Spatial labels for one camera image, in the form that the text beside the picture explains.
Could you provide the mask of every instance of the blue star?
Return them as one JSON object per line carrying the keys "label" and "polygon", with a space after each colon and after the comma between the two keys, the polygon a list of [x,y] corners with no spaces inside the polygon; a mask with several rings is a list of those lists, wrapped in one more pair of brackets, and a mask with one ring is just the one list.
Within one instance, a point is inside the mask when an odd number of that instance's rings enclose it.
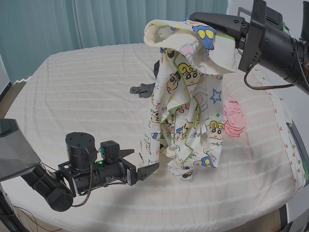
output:
{"label": "blue star", "polygon": [[214,94],[213,94],[213,96],[211,97],[211,100],[213,100],[213,101],[214,101],[214,104],[215,104],[216,101],[221,101],[220,95],[221,95],[221,92],[222,92],[222,91],[217,92],[217,91],[215,91],[215,89],[213,89],[213,92],[214,92]]}

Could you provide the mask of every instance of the curtain fold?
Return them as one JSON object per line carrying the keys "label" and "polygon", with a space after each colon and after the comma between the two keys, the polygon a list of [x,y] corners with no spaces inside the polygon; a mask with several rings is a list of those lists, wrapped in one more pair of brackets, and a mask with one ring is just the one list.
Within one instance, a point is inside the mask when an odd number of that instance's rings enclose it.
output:
{"label": "curtain fold", "polygon": [[0,53],[11,82],[28,78],[50,55],[143,42],[154,19],[225,14],[228,0],[0,0]]}

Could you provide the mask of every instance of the white wall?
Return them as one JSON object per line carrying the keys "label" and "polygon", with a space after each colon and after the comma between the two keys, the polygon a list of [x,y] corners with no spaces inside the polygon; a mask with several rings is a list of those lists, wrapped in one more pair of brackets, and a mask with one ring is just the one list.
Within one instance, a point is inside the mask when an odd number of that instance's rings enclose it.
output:
{"label": "white wall", "polygon": [[7,84],[10,82],[9,77],[7,76],[6,70],[4,68],[2,58],[0,55],[0,94],[5,89]]}
{"label": "white wall", "polygon": [[[303,1],[304,0],[264,0],[267,6],[278,11],[283,16],[283,21],[291,29],[293,36],[298,39],[302,28],[303,18]],[[252,10],[253,0],[229,0],[227,13],[237,15],[238,7],[243,7],[249,11]],[[286,84],[276,74],[264,69],[267,79],[274,85]],[[309,152],[309,135],[308,135],[308,109],[309,96],[296,87],[279,90],[292,113],[292,118],[299,130],[304,144]]]}

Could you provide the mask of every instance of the barcode label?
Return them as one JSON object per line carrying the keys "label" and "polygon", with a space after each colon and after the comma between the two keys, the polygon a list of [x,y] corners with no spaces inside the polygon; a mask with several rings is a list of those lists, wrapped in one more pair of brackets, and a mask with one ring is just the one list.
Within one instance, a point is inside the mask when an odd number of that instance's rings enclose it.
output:
{"label": "barcode label", "polygon": [[127,178],[128,178],[128,184],[131,185],[131,171],[127,168]]}

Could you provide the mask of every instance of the bed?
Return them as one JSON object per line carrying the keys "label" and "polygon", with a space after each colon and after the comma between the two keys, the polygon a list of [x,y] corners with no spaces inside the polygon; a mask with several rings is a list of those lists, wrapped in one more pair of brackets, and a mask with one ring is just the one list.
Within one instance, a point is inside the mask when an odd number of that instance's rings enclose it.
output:
{"label": "bed", "polygon": [[[15,118],[40,156],[53,167],[67,161],[65,136],[82,131],[122,149],[138,149],[149,99],[132,86],[153,83],[159,50],[145,44],[85,48],[49,56],[34,73],[6,118]],[[253,75],[249,83],[257,85]],[[246,114],[247,128],[223,141],[219,167],[198,168],[191,182],[160,169],[130,187],[91,193],[86,205],[58,213],[21,177],[2,183],[12,203],[68,231],[226,231],[283,206],[295,196],[295,181],[269,95],[248,89],[243,73],[224,77],[226,93]],[[137,167],[137,153],[126,157]],[[84,197],[76,197],[74,204]]]}

